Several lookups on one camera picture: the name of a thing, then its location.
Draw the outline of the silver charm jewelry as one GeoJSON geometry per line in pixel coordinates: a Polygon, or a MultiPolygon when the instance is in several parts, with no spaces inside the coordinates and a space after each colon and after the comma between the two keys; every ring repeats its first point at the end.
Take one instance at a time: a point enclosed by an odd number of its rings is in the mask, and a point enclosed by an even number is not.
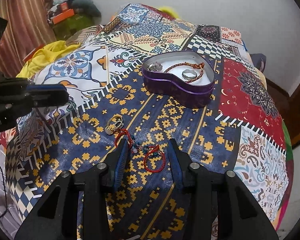
{"type": "Polygon", "coordinates": [[[163,69],[162,64],[157,63],[157,62],[152,62],[147,67],[147,70],[150,71],[150,72],[161,72],[162,69],[163,69]]]}

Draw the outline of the yellow cloth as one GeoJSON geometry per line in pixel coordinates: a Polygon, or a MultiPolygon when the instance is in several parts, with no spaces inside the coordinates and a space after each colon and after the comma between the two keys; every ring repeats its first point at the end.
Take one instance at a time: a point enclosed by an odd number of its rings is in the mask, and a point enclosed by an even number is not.
{"type": "Polygon", "coordinates": [[[80,43],[67,45],[66,41],[55,41],[37,50],[31,59],[27,60],[16,77],[31,78],[47,65],[55,62],[72,51],[78,49],[80,43]]]}

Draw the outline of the green bag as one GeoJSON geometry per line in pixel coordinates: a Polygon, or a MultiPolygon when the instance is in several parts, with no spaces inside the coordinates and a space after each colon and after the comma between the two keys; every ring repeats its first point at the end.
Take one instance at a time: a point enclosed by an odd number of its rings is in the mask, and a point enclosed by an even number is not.
{"type": "Polygon", "coordinates": [[[85,14],[75,14],[52,26],[56,40],[67,40],[78,31],[94,25],[92,17],[85,14]]]}

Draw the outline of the orange box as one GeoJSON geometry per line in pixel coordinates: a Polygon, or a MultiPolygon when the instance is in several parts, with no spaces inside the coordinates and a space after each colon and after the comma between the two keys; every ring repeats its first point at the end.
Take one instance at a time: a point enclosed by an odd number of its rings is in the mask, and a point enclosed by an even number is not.
{"type": "Polygon", "coordinates": [[[60,13],[59,15],[57,16],[54,16],[52,18],[52,22],[54,25],[58,24],[59,22],[62,22],[63,20],[67,19],[67,18],[70,18],[72,16],[74,16],[74,10],[73,9],[69,9],[67,11],[64,11],[62,13],[60,13]]]}

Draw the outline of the colourful patchwork bedspread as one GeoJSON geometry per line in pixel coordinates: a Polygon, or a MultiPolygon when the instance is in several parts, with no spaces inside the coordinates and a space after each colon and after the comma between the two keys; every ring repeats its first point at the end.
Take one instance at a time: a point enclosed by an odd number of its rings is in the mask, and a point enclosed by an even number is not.
{"type": "Polygon", "coordinates": [[[31,81],[64,85],[70,102],[20,118],[8,143],[7,187],[20,220],[62,171],[86,171],[114,150],[115,135],[104,129],[120,115],[137,148],[121,185],[106,198],[115,239],[181,239],[189,198],[172,179],[170,139],[213,172],[234,170],[272,225],[279,226],[293,155],[264,75],[253,66],[239,31],[172,19],[130,3],[99,34],[31,81]],[[145,59],[183,50],[203,56],[215,72],[210,102],[203,108],[187,108],[144,86],[145,59]]]}

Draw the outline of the striped red curtain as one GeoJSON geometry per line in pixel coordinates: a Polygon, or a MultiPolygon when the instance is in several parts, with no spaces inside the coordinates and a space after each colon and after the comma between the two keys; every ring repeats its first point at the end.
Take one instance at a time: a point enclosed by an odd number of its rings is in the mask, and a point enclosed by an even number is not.
{"type": "Polygon", "coordinates": [[[8,24],[0,41],[0,73],[15,77],[35,48],[56,40],[47,22],[53,0],[0,0],[0,17],[8,24]]]}

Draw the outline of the pile of clothes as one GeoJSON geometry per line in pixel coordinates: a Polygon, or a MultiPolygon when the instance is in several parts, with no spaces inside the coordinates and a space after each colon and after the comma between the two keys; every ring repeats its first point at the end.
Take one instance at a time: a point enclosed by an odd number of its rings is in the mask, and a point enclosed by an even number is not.
{"type": "Polygon", "coordinates": [[[92,0],[55,0],[52,7],[47,11],[47,22],[53,24],[52,18],[62,13],[61,5],[66,3],[67,10],[73,9],[74,13],[83,13],[92,18],[101,18],[101,12],[92,0]]]}

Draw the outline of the wooden wardrobe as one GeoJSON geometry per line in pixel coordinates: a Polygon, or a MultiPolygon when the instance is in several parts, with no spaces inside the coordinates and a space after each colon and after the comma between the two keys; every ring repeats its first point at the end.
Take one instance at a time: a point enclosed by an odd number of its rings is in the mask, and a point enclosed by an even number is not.
{"type": "Polygon", "coordinates": [[[266,79],[267,89],[272,96],[279,113],[288,129],[292,148],[300,145],[300,84],[294,93],[288,93],[278,85],[266,79]]]}

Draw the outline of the purple heart-shaped tin box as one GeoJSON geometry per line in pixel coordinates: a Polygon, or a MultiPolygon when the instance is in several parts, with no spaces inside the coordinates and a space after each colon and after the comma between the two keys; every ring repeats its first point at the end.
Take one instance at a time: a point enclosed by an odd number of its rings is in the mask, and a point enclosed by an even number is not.
{"type": "Polygon", "coordinates": [[[151,56],[142,63],[145,88],[153,94],[169,95],[187,108],[203,108],[210,102],[215,84],[211,63],[194,51],[175,51],[151,56]],[[162,64],[161,72],[150,72],[150,63],[162,64]]]}

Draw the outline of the yellow round object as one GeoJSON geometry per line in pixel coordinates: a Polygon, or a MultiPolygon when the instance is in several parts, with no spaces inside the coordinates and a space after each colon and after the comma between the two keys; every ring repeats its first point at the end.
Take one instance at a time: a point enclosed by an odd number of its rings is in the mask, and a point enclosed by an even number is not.
{"type": "Polygon", "coordinates": [[[160,10],[166,17],[170,17],[172,19],[179,18],[179,14],[172,8],[168,6],[159,7],[160,10]]]}

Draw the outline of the dark bag beside bed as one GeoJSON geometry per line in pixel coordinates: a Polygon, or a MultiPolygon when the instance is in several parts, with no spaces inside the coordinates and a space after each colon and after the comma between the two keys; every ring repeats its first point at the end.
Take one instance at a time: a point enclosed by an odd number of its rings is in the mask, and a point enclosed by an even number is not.
{"type": "Polygon", "coordinates": [[[266,68],[267,57],[264,54],[257,53],[250,55],[254,67],[256,67],[260,72],[264,72],[266,68]]]}

